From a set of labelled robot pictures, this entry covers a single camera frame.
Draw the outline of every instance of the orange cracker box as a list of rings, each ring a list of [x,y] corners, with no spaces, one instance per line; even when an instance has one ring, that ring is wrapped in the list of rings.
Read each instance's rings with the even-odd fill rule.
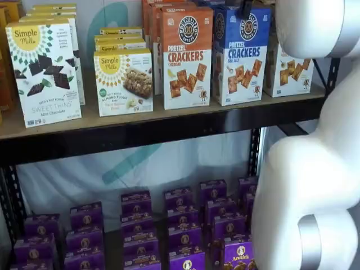
[[[208,106],[213,10],[209,7],[161,10],[164,108]]]
[[[150,5],[150,48],[152,49],[152,64],[155,94],[162,93],[163,83],[161,80],[161,57],[160,57],[160,9],[172,6],[196,6],[194,2],[184,3],[160,3]]]

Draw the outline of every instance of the snack box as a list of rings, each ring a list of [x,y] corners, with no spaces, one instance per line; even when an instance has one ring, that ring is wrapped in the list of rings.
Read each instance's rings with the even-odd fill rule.
[[[140,232],[154,227],[152,212],[127,213],[123,214],[120,220],[123,233]]]
[[[193,204],[191,187],[177,188],[164,192],[166,209]]]
[[[142,38],[139,33],[136,34],[113,34],[113,35],[95,35],[94,40],[96,42],[107,42],[111,40],[122,40],[122,39],[132,39],[132,38]]]
[[[57,261],[57,251],[53,234],[30,236],[18,239],[14,246],[16,261],[26,263],[28,260],[49,259]]]
[[[168,226],[170,247],[181,245],[201,245],[201,227],[197,222],[170,224]]]
[[[102,246],[77,249],[66,253],[65,270],[105,269],[105,257]]]
[[[289,56],[279,44],[277,35],[269,39],[264,91],[271,97],[310,93],[314,71],[313,60]]]
[[[199,245],[182,246],[170,250],[169,270],[205,270],[205,252]]]
[[[121,195],[121,207],[124,213],[151,212],[151,197],[148,190]]]
[[[149,229],[141,232],[130,232],[123,234],[124,255],[142,255],[152,251],[158,251],[158,238],[156,230]]]
[[[236,210],[236,203],[230,197],[208,201],[205,205],[205,223],[211,225],[216,216],[223,215],[226,212],[235,212]]]
[[[70,223],[73,230],[90,225],[104,227],[101,202],[70,208]]]
[[[10,270],[53,270],[51,260],[31,260],[27,263],[17,263]]]
[[[249,235],[233,235],[223,241],[221,251],[223,269],[253,269],[256,270],[253,244]]]
[[[80,104],[85,105],[85,94],[84,94],[84,82],[83,82],[83,73],[82,66],[79,55],[79,43],[78,43],[78,33],[75,23],[75,15],[52,15],[53,13],[34,13],[31,16],[22,17],[19,22],[31,22],[31,21],[47,21],[47,20],[57,20],[57,19],[66,19],[70,24],[71,32],[71,42],[73,44],[74,59],[66,60],[68,64],[75,67],[76,78],[78,80],[78,89],[79,89],[79,99]]]
[[[200,202],[205,205],[209,200],[226,197],[227,186],[224,180],[200,182]]]
[[[162,8],[164,108],[209,106],[213,10]]]
[[[67,250],[102,246],[102,228],[99,226],[88,226],[70,231],[66,235],[66,245]]]
[[[222,106],[261,100],[271,9],[253,5],[248,20],[237,8],[215,9],[213,94]]]
[[[100,29],[100,34],[111,35],[111,34],[140,34],[142,36],[141,27],[103,27]]]
[[[106,42],[95,43],[95,50],[97,52],[110,52],[117,50],[133,50],[146,49],[145,41],[142,38],[108,40]]]
[[[25,126],[81,118],[69,21],[11,23],[6,32]]]
[[[153,110],[149,49],[95,52],[94,65],[100,116]]]
[[[194,204],[181,205],[173,209],[168,209],[168,224],[190,223],[199,221],[199,211]]]
[[[126,255],[123,267],[124,270],[161,270],[160,255],[156,251],[142,255]]]

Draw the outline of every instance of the cardboard box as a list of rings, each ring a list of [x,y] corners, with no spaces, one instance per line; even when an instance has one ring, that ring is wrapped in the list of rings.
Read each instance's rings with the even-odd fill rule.
[[[166,110],[209,105],[212,29],[209,7],[162,8]]]
[[[95,42],[97,52],[112,52],[118,50],[146,49],[145,41],[142,38],[107,40],[106,42]]]
[[[111,34],[140,34],[142,36],[141,27],[103,27],[100,29],[100,34],[111,35]]]
[[[123,214],[151,212],[151,197],[148,190],[136,191],[121,195]]]
[[[182,246],[170,250],[169,270],[205,270],[205,252],[201,246]]]
[[[70,208],[70,223],[73,230],[90,225],[104,227],[101,202]]]
[[[84,82],[83,82],[83,73],[81,60],[79,56],[79,43],[78,43],[78,34],[77,26],[75,23],[75,15],[51,15],[53,13],[42,13],[41,10],[39,13],[33,13],[31,16],[22,17],[19,22],[31,22],[31,21],[44,21],[44,20],[57,20],[57,19],[67,19],[70,24],[71,32],[71,41],[73,43],[74,50],[74,61],[69,60],[68,63],[75,66],[76,79],[78,80],[78,89],[79,89],[79,99],[80,105],[85,105],[85,94],[84,94]]]
[[[81,118],[68,20],[12,23],[6,32],[25,126]]]
[[[215,10],[213,94],[222,106],[261,100],[263,90],[271,9],[253,6],[246,21],[236,12]]]
[[[152,68],[149,49],[95,52],[100,116],[152,111]]]
[[[310,93],[314,71],[312,59],[298,59],[286,54],[276,35],[270,37],[264,91],[271,97]]]
[[[70,251],[102,246],[103,243],[102,228],[99,226],[82,227],[66,235],[66,246]]]
[[[84,248],[68,252],[64,260],[65,270],[105,269],[102,246]]]

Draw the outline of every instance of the pretzelized pretzel crackers box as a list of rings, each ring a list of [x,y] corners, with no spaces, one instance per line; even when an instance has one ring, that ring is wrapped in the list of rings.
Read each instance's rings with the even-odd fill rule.
[[[215,10],[213,95],[222,106],[261,100],[271,9],[255,7],[248,20],[236,8]]]
[[[161,10],[164,108],[208,106],[213,10],[209,7]]]

